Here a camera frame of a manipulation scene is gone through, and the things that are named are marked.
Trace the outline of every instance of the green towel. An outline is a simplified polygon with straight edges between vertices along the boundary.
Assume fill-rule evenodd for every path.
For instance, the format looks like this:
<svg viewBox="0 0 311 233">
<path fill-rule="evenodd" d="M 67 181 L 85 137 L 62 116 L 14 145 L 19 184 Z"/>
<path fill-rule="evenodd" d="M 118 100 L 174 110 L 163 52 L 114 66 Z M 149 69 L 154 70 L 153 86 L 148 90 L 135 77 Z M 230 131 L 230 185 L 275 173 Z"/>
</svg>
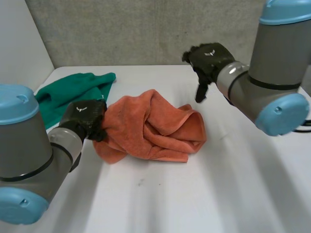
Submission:
<svg viewBox="0 0 311 233">
<path fill-rule="evenodd" d="M 45 128 L 61 120 L 69 103 L 79 100 L 107 100 L 116 75 L 96 76 L 92 73 L 72 74 L 40 89 L 35 98 L 39 102 Z"/>
</svg>

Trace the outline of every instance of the gray concrete wall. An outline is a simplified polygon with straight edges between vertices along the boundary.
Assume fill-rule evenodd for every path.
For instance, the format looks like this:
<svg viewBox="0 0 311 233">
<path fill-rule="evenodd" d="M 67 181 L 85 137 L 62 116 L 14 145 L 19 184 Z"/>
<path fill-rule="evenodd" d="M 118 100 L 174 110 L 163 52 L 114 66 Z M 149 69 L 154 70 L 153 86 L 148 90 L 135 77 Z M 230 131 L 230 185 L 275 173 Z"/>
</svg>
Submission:
<svg viewBox="0 0 311 233">
<path fill-rule="evenodd" d="M 214 41 L 249 63 L 264 2 L 26 0 L 55 68 L 176 65 L 191 45 Z"/>
</svg>

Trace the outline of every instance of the towel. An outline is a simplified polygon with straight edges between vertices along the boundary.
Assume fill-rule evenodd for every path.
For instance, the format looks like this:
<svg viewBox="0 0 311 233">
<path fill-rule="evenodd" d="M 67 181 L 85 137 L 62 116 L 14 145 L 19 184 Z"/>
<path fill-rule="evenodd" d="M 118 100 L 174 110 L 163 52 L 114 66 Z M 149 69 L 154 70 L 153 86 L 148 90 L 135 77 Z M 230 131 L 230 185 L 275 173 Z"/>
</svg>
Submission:
<svg viewBox="0 0 311 233">
<path fill-rule="evenodd" d="M 107 100 L 116 75 L 96 76 L 92 73 L 72 74 L 40 89 L 35 98 L 39 102 L 45 128 L 58 123 L 69 103 L 79 100 Z"/>
<path fill-rule="evenodd" d="M 201 114 L 189 104 L 175 108 L 157 91 L 124 96 L 104 113 L 102 129 L 108 135 L 93 145 L 113 164 L 127 154 L 140 159 L 187 162 L 207 137 Z"/>
</svg>

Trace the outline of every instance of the black band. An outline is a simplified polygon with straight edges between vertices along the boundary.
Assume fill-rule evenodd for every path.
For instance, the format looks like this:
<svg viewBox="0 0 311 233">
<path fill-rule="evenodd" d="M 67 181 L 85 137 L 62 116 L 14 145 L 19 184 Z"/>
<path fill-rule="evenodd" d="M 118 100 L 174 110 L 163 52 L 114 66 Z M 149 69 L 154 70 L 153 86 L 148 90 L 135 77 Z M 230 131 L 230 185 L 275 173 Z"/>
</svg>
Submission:
<svg viewBox="0 0 311 233">
<path fill-rule="evenodd" d="M 31 172 L 29 172 L 27 174 L 20 175 L 20 176 L 0 177 L 0 181 L 3 181 L 3 182 L 17 182 L 17 181 L 22 181 L 22 180 L 28 179 L 28 178 L 30 178 L 32 176 L 35 176 L 35 175 L 39 174 L 40 172 L 44 171 L 48 166 L 51 165 L 51 163 L 53 162 L 53 159 L 54 159 L 54 155 L 52 153 L 52 155 L 49 158 L 49 160 L 44 165 L 39 167 L 38 169 L 36 169 L 34 171 L 31 171 Z"/>
<path fill-rule="evenodd" d="M 229 87 L 229 89 L 228 89 L 228 98 L 229 98 L 229 100 L 231 100 L 231 90 L 232 90 L 232 87 L 233 87 L 233 84 L 240 78 L 240 77 L 242 77 L 244 74 L 246 74 L 248 72 L 248 70 L 247 71 L 244 71 L 243 73 L 241 73 L 241 74 L 239 74 L 233 81 L 232 81 L 232 83 L 230 84 L 230 87 Z"/>
<path fill-rule="evenodd" d="M 291 84 L 291 85 L 279 85 L 279 84 L 264 83 L 264 82 L 261 82 L 261 81 L 254 79 L 250 76 L 248 79 L 252 84 L 254 84 L 256 86 L 260 86 L 262 88 L 270 89 L 270 90 L 289 91 L 289 90 L 298 89 L 301 85 L 301 83 Z"/>
<path fill-rule="evenodd" d="M 63 146 L 61 146 L 61 145 L 59 145 L 59 144 L 56 144 L 56 143 L 54 143 L 54 142 L 51 142 L 51 146 L 56 147 L 56 148 L 59 148 L 60 150 L 62 150 L 62 151 L 68 156 L 68 158 L 70 159 L 71 166 L 72 166 L 72 164 L 73 164 L 73 158 L 72 158 L 71 154 L 69 153 L 69 151 L 66 150 L 65 147 L 63 147 Z"/>
</svg>

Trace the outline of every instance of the black cable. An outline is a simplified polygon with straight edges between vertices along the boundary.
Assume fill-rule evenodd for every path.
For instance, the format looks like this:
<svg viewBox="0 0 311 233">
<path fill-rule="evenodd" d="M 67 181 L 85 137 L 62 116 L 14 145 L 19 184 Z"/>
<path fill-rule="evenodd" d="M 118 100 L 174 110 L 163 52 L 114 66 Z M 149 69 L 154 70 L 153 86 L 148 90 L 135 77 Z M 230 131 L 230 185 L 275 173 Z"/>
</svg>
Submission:
<svg viewBox="0 0 311 233">
<path fill-rule="evenodd" d="M 311 133 L 311 130 L 294 130 L 295 133 Z"/>
</svg>

